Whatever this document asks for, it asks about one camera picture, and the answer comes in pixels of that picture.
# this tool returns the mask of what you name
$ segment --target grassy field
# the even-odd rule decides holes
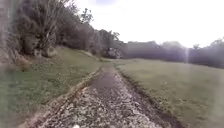
[[[49,100],[76,85],[100,63],[83,52],[60,48],[56,57],[35,62],[27,72],[0,74],[0,127],[21,123]]]
[[[224,127],[224,70],[143,59],[115,63],[185,127]]]

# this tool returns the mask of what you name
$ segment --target dirt path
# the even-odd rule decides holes
[[[103,68],[89,86],[38,128],[161,128],[164,122],[153,108],[126,84],[114,68]]]

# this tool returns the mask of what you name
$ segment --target hillside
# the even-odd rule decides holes
[[[18,124],[50,100],[68,92],[99,68],[94,57],[82,51],[58,48],[52,59],[32,59],[26,72],[8,69],[0,77],[0,127]]]
[[[190,128],[221,128],[224,123],[224,70],[143,59],[115,63],[156,107]]]

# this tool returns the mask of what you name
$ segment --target grass verge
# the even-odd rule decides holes
[[[58,56],[41,59],[27,72],[1,72],[0,126],[17,125],[50,100],[65,94],[100,63],[80,51],[60,48]]]
[[[224,70],[142,59],[114,63],[160,110],[175,116],[184,127],[224,126]]]

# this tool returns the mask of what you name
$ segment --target overcast sky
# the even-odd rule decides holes
[[[96,29],[127,41],[179,41],[206,46],[224,37],[223,0],[76,0],[92,10]]]

